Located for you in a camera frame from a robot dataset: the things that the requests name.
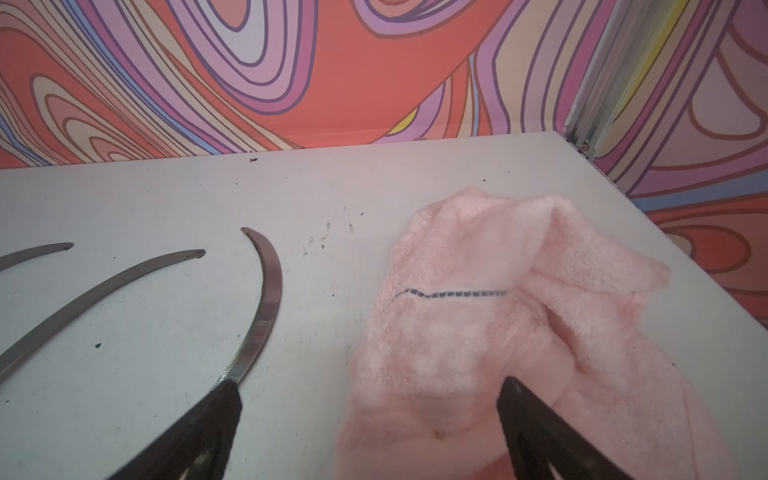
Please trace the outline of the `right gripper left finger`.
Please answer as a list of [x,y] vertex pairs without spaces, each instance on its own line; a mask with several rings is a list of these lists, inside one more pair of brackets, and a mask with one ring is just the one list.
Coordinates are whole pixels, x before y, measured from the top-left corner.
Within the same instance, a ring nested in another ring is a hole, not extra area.
[[241,411],[237,384],[224,381],[111,477],[223,478]]

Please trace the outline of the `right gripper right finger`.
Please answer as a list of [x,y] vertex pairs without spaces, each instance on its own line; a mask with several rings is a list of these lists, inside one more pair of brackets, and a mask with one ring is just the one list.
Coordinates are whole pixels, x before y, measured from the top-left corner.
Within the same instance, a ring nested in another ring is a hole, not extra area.
[[516,478],[629,477],[519,379],[504,380],[496,409]]

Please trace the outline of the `pink rag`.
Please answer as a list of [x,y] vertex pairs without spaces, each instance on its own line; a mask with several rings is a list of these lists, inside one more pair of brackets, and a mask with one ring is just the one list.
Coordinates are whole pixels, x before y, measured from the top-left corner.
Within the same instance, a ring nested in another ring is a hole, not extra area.
[[508,479],[519,379],[635,479],[734,479],[700,396],[641,334],[668,268],[568,199],[469,188],[420,210],[350,364],[340,479]]

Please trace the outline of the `orange handled sickle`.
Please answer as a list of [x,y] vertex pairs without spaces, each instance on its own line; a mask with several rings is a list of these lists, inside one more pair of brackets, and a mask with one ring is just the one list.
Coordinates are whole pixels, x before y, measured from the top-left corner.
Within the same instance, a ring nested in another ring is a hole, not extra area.
[[254,318],[216,386],[229,381],[239,384],[256,363],[277,320],[283,293],[282,266],[273,244],[249,227],[242,227],[241,232],[249,239],[260,259],[261,294]]

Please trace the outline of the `wooden handled sickle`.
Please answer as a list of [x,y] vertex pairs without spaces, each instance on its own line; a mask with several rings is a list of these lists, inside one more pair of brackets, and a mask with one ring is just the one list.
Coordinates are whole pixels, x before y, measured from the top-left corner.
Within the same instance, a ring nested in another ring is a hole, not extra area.
[[87,290],[55,311],[1,354],[1,383],[5,383],[14,375],[48,341],[107,296],[150,273],[184,261],[202,258],[205,254],[204,249],[163,254],[125,269]]
[[12,268],[31,259],[70,250],[74,246],[71,242],[53,243],[26,248],[0,257],[0,271]]

